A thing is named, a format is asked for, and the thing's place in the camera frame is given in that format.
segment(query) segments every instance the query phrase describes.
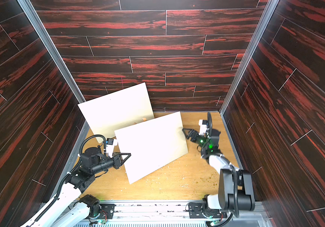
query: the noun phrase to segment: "white bracket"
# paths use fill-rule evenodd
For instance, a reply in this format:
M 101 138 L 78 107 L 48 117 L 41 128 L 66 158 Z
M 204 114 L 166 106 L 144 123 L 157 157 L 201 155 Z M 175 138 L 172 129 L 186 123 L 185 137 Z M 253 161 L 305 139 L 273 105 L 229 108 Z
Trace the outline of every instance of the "white bracket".
M 199 135 L 205 134 L 207 131 L 207 125 L 203 125 L 203 119 L 200 119 L 198 124 L 200 125 Z
M 108 154 L 108 156 L 111 158 L 112 154 L 114 152 L 115 146 L 117 145 L 118 141 L 117 139 L 113 139 L 113 143 L 112 144 L 107 144 L 106 145 L 106 153 Z

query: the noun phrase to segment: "dark wood wall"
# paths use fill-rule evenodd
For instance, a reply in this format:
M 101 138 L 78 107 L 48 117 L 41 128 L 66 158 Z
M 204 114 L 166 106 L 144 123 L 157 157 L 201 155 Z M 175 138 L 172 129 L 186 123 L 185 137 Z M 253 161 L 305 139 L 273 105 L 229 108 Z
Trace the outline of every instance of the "dark wood wall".
M 0 1 L 0 226 L 48 201 L 84 118 L 16 0 Z
M 154 111 L 214 111 L 267 1 L 32 3 L 86 100 L 146 82 Z
M 280 0 L 224 118 L 276 225 L 325 226 L 324 0 Z

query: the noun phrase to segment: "black cable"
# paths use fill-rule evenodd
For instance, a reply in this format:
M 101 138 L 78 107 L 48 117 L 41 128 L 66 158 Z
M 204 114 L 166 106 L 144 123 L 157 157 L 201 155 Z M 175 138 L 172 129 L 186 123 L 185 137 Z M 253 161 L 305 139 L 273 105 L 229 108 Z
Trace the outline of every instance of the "black cable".
M 106 149 L 106 138 L 103 135 L 92 135 L 90 137 L 88 137 L 87 139 L 85 139 L 83 141 L 83 143 L 80 145 L 79 147 L 79 160 L 77 162 L 77 164 L 73 167 L 73 169 L 71 170 L 71 173 L 73 173 L 81 164 L 82 160 L 80 159 L 82 152 L 83 152 L 83 147 L 84 145 L 92 138 L 95 137 L 101 137 L 103 139 L 103 147 L 104 149 Z M 40 213 L 40 215 L 37 216 L 37 218 L 34 220 L 34 222 L 37 222 L 49 209 L 50 207 L 59 199 L 59 195 L 60 195 L 60 191 L 62 190 L 62 186 L 65 183 L 66 179 L 70 176 L 71 174 L 67 174 L 65 175 L 65 177 L 63 177 L 63 179 L 61 180 L 58 189 L 56 191 L 56 196 L 54 196 L 53 200 L 51 201 L 51 203 L 49 203 L 49 205 Z
M 237 171 L 235 170 L 232 164 L 229 165 L 233 172 L 233 190 L 234 190 L 234 215 L 239 218 L 238 210 L 238 176 Z
M 56 191 L 56 196 L 54 196 L 51 203 L 49 203 L 49 205 L 40 213 L 40 215 L 37 216 L 37 218 L 35 219 L 34 222 L 37 222 L 47 212 L 47 210 L 49 210 L 49 208 L 59 199 L 59 195 L 60 195 L 60 191 L 62 190 L 62 186 L 63 186 L 65 180 L 67 179 L 67 177 L 69 177 L 69 175 L 70 174 L 67 174 L 65 177 L 63 177 L 62 181 L 60 182 L 60 184 L 58 186 L 58 190 Z
M 99 153 L 102 154 L 101 146 L 98 145 L 97 148 L 99 149 Z
M 208 136 L 210 137 L 211 136 L 211 129 L 213 128 L 213 122 L 211 120 L 211 114 L 210 112 L 207 113 L 208 115 Z
M 187 203 L 187 204 L 185 205 L 185 211 L 188 211 L 188 210 L 186 210 L 186 206 L 189 205 L 189 204 L 191 204 L 191 203 L 192 203 L 192 202 L 189 202 L 189 203 Z
M 108 170 L 106 172 L 104 172 L 103 174 L 96 176 L 95 178 L 99 178 L 100 176 L 106 174 L 107 172 L 108 172 Z
M 223 225 L 225 225 L 225 224 L 227 224 L 231 219 L 232 219 L 232 217 L 233 217 L 233 213 L 231 213 L 230 215 L 229 215 L 229 217 L 222 223 L 222 224 L 218 224 L 218 225 L 210 225 L 210 223 L 208 223 L 208 222 L 205 222 L 205 224 L 208 226 L 208 227 L 221 227 L 221 226 L 223 226 Z
M 80 159 L 80 157 L 81 157 L 81 155 L 82 155 L 84 145 L 85 145 L 85 144 L 86 144 L 90 139 L 92 139 L 92 138 L 96 138 L 96 137 L 101 137 L 101 138 L 103 139 L 103 148 L 104 148 L 104 150 L 106 149 L 106 138 L 105 138 L 103 135 L 91 135 L 90 137 L 88 137 L 87 139 L 85 139 L 85 140 L 83 141 L 83 143 L 80 145 L 80 147 L 79 147 L 79 160 L 78 160 L 77 164 L 73 167 L 73 169 L 72 169 L 71 172 L 73 172 L 74 170 L 76 170 L 76 169 L 80 166 L 80 164 L 81 164 L 81 162 L 82 162 L 81 159 Z
M 79 201 L 77 201 L 77 202 L 79 202 Z M 75 202 L 75 203 L 73 204 L 73 207 L 77 204 L 77 202 Z

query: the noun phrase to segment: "wooden floor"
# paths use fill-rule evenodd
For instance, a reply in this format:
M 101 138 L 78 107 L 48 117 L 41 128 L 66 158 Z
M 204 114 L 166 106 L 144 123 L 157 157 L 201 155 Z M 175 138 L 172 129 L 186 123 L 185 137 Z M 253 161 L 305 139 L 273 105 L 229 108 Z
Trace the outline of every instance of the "wooden floor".
M 154 113 L 155 118 L 169 113 Z M 221 131 L 219 148 L 222 153 L 237 165 L 231 144 L 218 112 L 211 113 L 213 128 Z M 199 131 L 199 119 L 206 119 L 206 112 L 181 113 L 183 127 Z M 83 150 L 97 146 L 97 140 L 91 139 Z M 119 170 L 111 168 L 107 174 L 97 178 L 83 193 L 91 194 L 102 200 L 136 200 L 136 199 L 202 199 L 205 194 L 218 192 L 218 173 L 200 158 L 197 145 L 187 141 L 189 153 L 169 163 L 163 168 L 129 184 L 125 167 Z

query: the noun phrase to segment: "black mounting plate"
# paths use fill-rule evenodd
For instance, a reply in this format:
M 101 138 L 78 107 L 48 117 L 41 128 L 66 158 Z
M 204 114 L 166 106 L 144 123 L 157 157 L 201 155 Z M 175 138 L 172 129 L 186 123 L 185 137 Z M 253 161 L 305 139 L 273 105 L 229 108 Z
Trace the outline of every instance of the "black mounting plate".
M 101 206 L 101 210 L 103 210 L 103 211 L 105 211 L 107 213 L 107 219 L 112 219 L 112 217 L 114 216 L 114 212 L 115 212 L 115 205 L 114 204 L 101 203 L 100 206 Z M 101 211 L 101 214 L 98 217 L 98 219 L 102 219 L 102 220 L 106 219 L 105 214 L 104 214 L 103 211 Z
M 219 210 L 210 209 L 209 212 L 203 215 L 202 203 L 189 203 L 189 217 L 190 218 L 206 218 L 205 216 L 213 216 L 212 218 L 221 218 L 222 214 Z

